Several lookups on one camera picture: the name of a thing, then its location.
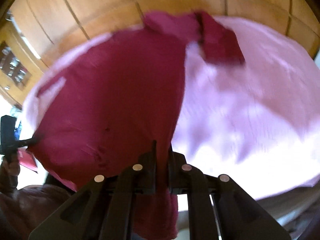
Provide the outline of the person's left hand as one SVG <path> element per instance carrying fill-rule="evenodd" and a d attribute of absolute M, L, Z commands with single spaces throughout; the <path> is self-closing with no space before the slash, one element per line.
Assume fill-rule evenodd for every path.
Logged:
<path fill-rule="evenodd" d="M 17 177 L 21 170 L 17 153 L 11 155 L 11 161 L 8 161 L 4 156 L 2 158 L 1 167 L 4 168 L 7 175 Z"/>

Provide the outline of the dark sleeved left forearm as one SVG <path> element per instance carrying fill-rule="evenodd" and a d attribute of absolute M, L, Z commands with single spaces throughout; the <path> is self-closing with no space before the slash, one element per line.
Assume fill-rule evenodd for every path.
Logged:
<path fill-rule="evenodd" d="M 58 209 L 74 191 L 50 174 L 43 185 L 17 189 L 18 176 L 1 167 L 1 239 L 28 239 L 30 233 Z"/>

